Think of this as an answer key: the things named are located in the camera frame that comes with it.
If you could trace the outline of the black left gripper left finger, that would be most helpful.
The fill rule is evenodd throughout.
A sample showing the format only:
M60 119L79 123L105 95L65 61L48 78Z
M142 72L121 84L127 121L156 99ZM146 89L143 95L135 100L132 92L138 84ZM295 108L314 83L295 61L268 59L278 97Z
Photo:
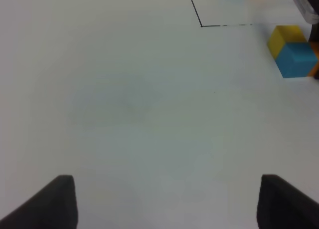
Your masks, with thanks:
M2 229L75 229L78 208L72 175L60 175L0 220Z

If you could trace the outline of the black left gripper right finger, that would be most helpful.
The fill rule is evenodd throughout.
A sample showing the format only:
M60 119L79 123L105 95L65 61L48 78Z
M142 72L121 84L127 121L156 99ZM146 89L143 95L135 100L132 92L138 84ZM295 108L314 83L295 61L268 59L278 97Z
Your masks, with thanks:
M319 204L278 175L263 175L256 219L260 229L317 229Z

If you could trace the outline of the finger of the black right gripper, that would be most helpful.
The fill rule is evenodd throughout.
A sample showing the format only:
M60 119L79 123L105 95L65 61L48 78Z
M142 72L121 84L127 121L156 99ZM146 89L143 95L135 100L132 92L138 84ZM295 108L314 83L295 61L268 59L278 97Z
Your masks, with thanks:
M308 42L319 42L319 23L312 25Z

